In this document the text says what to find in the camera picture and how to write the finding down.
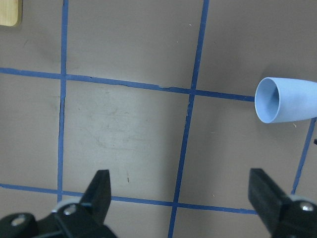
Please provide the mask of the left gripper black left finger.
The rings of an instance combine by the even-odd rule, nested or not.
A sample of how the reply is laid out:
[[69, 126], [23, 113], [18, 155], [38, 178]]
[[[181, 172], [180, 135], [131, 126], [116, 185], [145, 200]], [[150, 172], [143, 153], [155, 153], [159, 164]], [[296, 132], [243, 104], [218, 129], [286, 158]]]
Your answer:
[[98, 170], [78, 202], [59, 203], [48, 216], [14, 213], [0, 220], [2, 238], [115, 238], [104, 224], [111, 202], [109, 170]]

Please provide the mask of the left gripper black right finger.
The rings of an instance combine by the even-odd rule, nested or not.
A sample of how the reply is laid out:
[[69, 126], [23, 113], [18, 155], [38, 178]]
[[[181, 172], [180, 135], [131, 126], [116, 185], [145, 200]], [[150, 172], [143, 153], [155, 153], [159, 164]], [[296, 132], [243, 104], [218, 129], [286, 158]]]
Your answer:
[[248, 199], [272, 238], [317, 236], [317, 203], [286, 194], [263, 169], [250, 169]]

